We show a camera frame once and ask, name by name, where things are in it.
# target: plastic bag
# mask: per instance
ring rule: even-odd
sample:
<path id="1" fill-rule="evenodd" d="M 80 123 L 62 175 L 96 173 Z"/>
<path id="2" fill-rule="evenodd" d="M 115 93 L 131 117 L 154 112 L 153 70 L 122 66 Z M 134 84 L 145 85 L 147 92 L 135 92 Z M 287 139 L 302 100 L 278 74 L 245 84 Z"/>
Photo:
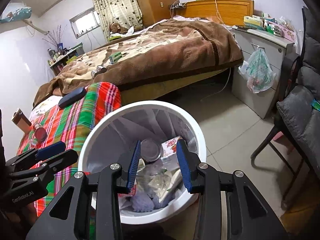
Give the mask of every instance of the plastic bag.
<path id="1" fill-rule="evenodd" d="M 248 62 L 243 62 L 238 71 L 247 80 L 247 87 L 254 94 L 270 88 L 276 76 L 270 67 L 266 53 L 260 47 L 252 53 Z"/>
<path id="2" fill-rule="evenodd" d="M 297 30 L 296 28 L 294 28 L 292 21 L 283 16 L 280 17 L 279 24 L 295 33 L 294 47 L 296 48 L 296 53 L 301 55 L 303 43 L 303 30 Z"/>

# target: wooden headboard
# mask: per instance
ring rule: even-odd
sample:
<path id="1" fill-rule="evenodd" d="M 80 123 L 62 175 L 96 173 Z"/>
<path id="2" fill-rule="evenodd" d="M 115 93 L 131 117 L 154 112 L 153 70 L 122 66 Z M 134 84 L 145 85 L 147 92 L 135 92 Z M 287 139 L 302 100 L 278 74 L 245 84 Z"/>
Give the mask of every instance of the wooden headboard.
<path id="1" fill-rule="evenodd" d="M 254 9 L 253 0 L 216 0 L 218 11 L 226 25 L 243 25 L 244 16 L 252 16 Z M 221 23 L 217 18 L 215 0 L 199 0 L 187 2 L 185 9 L 175 10 L 176 15 L 183 17 L 207 18 L 210 21 Z"/>

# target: window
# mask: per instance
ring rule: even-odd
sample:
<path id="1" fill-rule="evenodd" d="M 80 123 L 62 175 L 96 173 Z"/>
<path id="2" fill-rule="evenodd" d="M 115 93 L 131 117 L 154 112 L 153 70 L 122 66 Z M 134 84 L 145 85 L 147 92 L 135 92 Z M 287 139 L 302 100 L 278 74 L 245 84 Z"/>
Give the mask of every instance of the window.
<path id="1" fill-rule="evenodd" d="M 94 7 L 73 17 L 70 20 L 70 23 L 76 38 L 79 38 L 100 26 L 100 20 Z"/>

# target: food package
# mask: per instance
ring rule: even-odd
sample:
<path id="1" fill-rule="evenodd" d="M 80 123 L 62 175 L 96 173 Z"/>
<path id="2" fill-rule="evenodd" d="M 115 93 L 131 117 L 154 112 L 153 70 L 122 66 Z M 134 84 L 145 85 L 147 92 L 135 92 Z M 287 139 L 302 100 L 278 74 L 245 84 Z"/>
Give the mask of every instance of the food package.
<path id="1" fill-rule="evenodd" d="M 182 137 L 177 136 L 161 144 L 163 155 L 160 159 L 163 163 L 163 166 L 168 171 L 174 171 L 179 168 L 179 162 L 177 158 L 177 142 L 179 139 L 182 139 Z"/>

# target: gray cushion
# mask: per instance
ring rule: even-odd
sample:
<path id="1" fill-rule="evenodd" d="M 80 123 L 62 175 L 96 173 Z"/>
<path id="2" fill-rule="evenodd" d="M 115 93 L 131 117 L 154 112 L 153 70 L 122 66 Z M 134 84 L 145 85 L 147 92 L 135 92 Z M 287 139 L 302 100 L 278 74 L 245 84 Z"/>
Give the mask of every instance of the gray cushion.
<path id="1" fill-rule="evenodd" d="M 320 101 L 320 75 L 313 68 L 303 66 L 299 70 L 298 84 L 306 87 Z"/>
<path id="2" fill-rule="evenodd" d="M 302 49 L 303 66 L 320 73 L 320 24 L 316 22 L 308 8 L 303 8 L 304 14 L 304 44 Z"/>
<path id="3" fill-rule="evenodd" d="M 277 108 L 320 178 L 320 112 L 312 108 L 313 99 L 306 87 L 297 86 L 284 101 L 277 103 Z"/>

